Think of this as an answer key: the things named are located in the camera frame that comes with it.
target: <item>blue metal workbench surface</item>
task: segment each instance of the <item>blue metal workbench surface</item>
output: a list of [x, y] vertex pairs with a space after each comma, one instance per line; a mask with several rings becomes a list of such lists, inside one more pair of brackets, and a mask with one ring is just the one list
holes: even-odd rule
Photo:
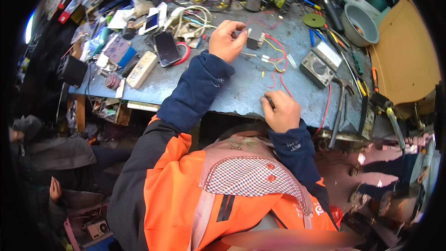
[[[309, 39], [308, 26], [306, 26], [302, 18], [296, 12], [297, 6], [293, 5], [289, 12], [280, 21], [278, 14], [276, 13], [248, 13], [245, 10], [230, 11], [225, 14], [213, 13], [212, 24], [218, 26], [223, 20], [236, 20], [246, 22], [249, 16], [259, 16], [268, 21], [270, 25], [274, 25], [278, 22], [275, 29], [265, 29], [265, 32], [278, 39], [279, 41], [289, 45], [284, 46], [287, 54], [291, 55], [296, 61], [297, 66], [304, 59], [305, 55], [310, 51], [311, 44]], [[207, 37], [214, 31], [214, 29], [206, 30]], [[145, 42], [146, 36], [135, 36], [131, 40], [132, 47], [135, 48], [138, 55], [142, 56], [146, 51], [153, 51]], [[315, 36], [315, 42], [319, 42], [319, 38]], [[198, 50], [192, 49], [191, 55], [186, 62], [167, 68], [161, 68], [157, 65], [155, 69], [146, 78], [142, 86], [136, 90], [129, 85], [125, 86], [124, 96], [122, 99], [144, 102], [150, 104], [160, 105], [165, 98], [167, 98], [175, 89], [177, 82], [181, 74], [188, 68], [190, 59], [199, 54], [204, 49], [208, 48], [207, 42], [202, 42]], [[243, 48], [245, 53], [256, 53], [258, 55], [267, 55], [271, 58], [281, 58], [283, 55], [281, 52], [274, 50], [267, 43], [263, 43], [262, 47], [254, 51], [246, 47]], [[363, 78], [367, 82], [369, 88], [371, 86], [371, 60], [365, 57], [364, 52], [355, 51], [358, 54], [360, 62], [364, 67]], [[348, 54], [348, 60], [352, 63], [353, 58], [351, 54]], [[275, 73], [276, 87], [274, 89], [268, 88], [273, 86], [274, 81], [271, 77], [271, 73], [274, 70], [274, 65], [271, 63], [262, 62], [259, 58], [247, 57], [240, 55], [231, 64], [234, 66], [236, 73], [231, 77], [225, 86], [222, 86], [220, 94], [215, 98], [214, 103], [210, 107], [211, 111], [228, 114], [238, 114], [248, 117], [263, 117], [263, 110], [260, 103], [260, 97], [268, 90], [283, 89], [280, 82], [280, 73]], [[283, 61], [278, 65], [279, 68], [283, 68], [285, 62]], [[265, 75], [262, 78], [262, 70], [265, 71]], [[92, 73], [95, 74], [94, 80], [90, 82], [89, 92], [86, 91], [86, 85], [89, 73], [87, 71], [84, 78], [84, 82], [81, 87], [75, 89], [70, 87], [70, 93], [87, 94], [100, 97], [115, 97], [115, 90], [107, 88], [104, 84], [104, 77], [97, 75], [97, 69]], [[337, 76], [351, 80], [351, 74], [346, 64], [341, 63]], [[313, 81], [311, 81], [299, 68], [293, 68], [288, 64], [287, 70], [283, 74], [283, 82], [293, 95], [294, 99], [302, 106], [302, 118], [307, 125], [313, 127], [319, 127], [321, 125], [324, 111], [326, 108], [329, 88], [319, 89]], [[339, 102], [340, 86], [332, 82], [331, 101], [326, 116], [326, 120], [323, 128], [331, 130], [335, 123], [336, 110]], [[360, 125], [360, 113], [362, 99], [358, 95], [358, 91], [352, 84], [355, 92], [354, 96], [348, 96], [347, 107], [347, 120], [351, 123], [350, 126], [340, 131], [346, 131], [349, 133], [356, 133]], [[343, 126], [344, 114], [341, 118], [341, 126]]]

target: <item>smartphone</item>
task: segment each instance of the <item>smartphone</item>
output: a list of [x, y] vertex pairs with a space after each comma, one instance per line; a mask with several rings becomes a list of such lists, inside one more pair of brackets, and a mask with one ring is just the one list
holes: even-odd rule
[[181, 59], [172, 34], [162, 32], [154, 37], [161, 67], [172, 65]]
[[155, 29], [158, 27], [158, 19], [160, 16], [160, 12], [157, 8], [150, 8], [148, 11], [148, 15], [143, 25], [143, 34]]

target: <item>blue-handled pliers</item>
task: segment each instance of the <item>blue-handled pliers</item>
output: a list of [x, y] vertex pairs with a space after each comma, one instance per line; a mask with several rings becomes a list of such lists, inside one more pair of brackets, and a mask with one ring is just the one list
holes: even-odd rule
[[327, 42], [327, 40], [325, 40], [324, 36], [322, 36], [319, 32], [314, 31], [313, 29], [309, 29], [309, 40], [311, 41], [311, 46], [314, 47], [315, 46], [315, 36], [314, 33], [316, 33], [316, 35], [324, 42]]

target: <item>hand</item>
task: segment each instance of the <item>hand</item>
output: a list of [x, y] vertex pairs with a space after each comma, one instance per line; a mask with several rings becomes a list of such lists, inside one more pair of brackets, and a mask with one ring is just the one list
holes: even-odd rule
[[23, 139], [23, 136], [24, 134], [22, 131], [15, 131], [9, 128], [9, 142], [18, 142]]
[[227, 63], [233, 61], [242, 51], [248, 39], [248, 32], [243, 31], [237, 37], [235, 30], [241, 31], [246, 25], [242, 22], [223, 21], [212, 33], [209, 40], [209, 53], [223, 59]]
[[418, 184], [423, 183], [428, 174], [429, 174], [429, 167], [426, 167], [426, 169], [416, 178], [416, 182]]
[[62, 196], [62, 190], [60, 189], [59, 181], [52, 176], [51, 185], [49, 186], [49, 197], [53, 200], [55, 204], [58, 203], [60, 196]]
[[[265, 97], [272, 100], [274, 108]], [[265, 97], [260, 98], [265, 120], [274, 132], [286, 133], [290, 129], [299, 128], [301, 105], [282, 90], [268, 91]]]

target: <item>button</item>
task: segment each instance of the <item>button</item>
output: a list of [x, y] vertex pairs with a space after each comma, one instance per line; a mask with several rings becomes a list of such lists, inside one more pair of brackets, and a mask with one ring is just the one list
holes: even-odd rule
[[269, 175], [269, 176], [266, 178], [266, 180], [269, 181], [269, 182], [273, 182], [273, 181], [276, 180], [276, 177], [273, 176], [273, 175]]

